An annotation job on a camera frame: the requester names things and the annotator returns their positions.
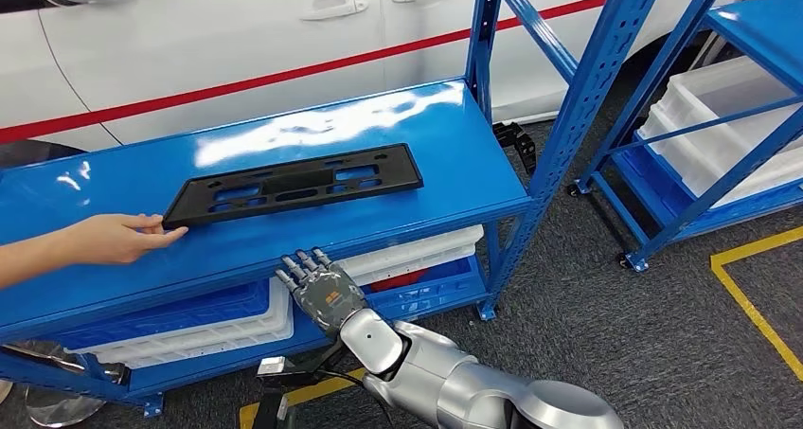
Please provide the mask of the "person's hand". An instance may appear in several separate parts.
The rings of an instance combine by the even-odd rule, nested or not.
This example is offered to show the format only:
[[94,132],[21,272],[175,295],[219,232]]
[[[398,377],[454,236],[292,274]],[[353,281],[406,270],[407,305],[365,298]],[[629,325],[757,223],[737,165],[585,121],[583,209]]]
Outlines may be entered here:
[[102,214],[61,229],[57,238],[70,264],[128,264],[188,232],[185,226],[167,230],[162,221],[159,214]]

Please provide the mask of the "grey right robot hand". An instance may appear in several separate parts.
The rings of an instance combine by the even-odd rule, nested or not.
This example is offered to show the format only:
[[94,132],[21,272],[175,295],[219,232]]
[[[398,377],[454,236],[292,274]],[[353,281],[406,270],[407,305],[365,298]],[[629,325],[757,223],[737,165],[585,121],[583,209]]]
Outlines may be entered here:
[[362,289],[320,248],[313,248],[309,255],[298,249],[294,256],[283,255],[281,261],[275,277],[329,338],[336,338],[352,315],[368,307]]

